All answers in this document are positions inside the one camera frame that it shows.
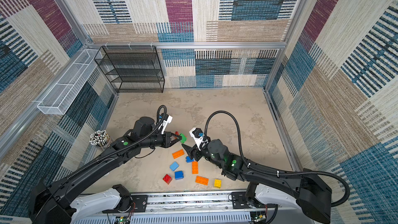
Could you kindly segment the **light green lego brick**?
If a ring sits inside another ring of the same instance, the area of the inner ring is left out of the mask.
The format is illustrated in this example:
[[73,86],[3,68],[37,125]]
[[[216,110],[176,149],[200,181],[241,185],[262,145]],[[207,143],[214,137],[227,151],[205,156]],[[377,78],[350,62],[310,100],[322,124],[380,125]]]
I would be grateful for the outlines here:
[[180,137],[181,137],[181,140],[180,140],[180,142],[182,143],[182,144],[184,144],[185,142],[186,142],[186,140],[187,140],[187,137],[184,135],[184,134],[180,134]]

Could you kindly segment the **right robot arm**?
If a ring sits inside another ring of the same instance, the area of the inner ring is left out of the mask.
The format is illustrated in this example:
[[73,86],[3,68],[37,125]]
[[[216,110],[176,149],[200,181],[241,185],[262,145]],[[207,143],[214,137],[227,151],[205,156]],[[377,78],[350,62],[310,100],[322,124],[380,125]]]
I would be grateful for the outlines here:
[[241,156],[229,152],[220,140],[212,140],[201,149],[185,144],[182,147],[190,159],[199,161],[205,158],[222,169],[223,176],[231,180],[248,181],[248,205],[269,204],[270,200],[260,197],[258,189],[261,185],[270,186],[288,195],[288,199],[293,198],[293,205],[310,219],[323,224],[331,222],[332,189],[314,171],[288,173],[253,163],[251,160],[245,164]]

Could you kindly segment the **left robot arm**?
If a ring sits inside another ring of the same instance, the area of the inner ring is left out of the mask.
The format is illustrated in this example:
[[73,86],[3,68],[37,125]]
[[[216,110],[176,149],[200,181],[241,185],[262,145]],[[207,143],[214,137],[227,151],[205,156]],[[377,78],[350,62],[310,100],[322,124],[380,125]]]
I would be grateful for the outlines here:
[[133,129],[116,139],[100,155],[82,168],[46,186],[40,181],[30,193],[28,215],[34,224],[72,224],[99,212],[130,213],[134,207],[131,193],[121,184],[89,196],[81,194],[112,170],[137,158],[142,149],[169,148],[180,139],[166,131],[172,117],[142,117]]

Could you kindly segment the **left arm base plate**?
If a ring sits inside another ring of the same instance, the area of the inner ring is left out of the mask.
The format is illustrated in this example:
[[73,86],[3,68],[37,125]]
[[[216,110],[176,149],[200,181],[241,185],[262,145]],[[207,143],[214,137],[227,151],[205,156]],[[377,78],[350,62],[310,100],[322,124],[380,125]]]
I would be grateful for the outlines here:
[[148,195],[123,197],[114,209],[102,211],[103,214],[143,213],[146,210]]

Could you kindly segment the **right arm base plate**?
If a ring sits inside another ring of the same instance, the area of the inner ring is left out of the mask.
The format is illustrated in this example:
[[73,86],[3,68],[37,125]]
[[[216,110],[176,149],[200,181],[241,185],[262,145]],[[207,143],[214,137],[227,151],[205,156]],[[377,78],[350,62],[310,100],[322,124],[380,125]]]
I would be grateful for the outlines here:
[[232,202],[234,209],[247,209],[247,208],[266,208],[266,205],[260,203],[255,198],[247,198],[245,192],[234,191],[228,196]]

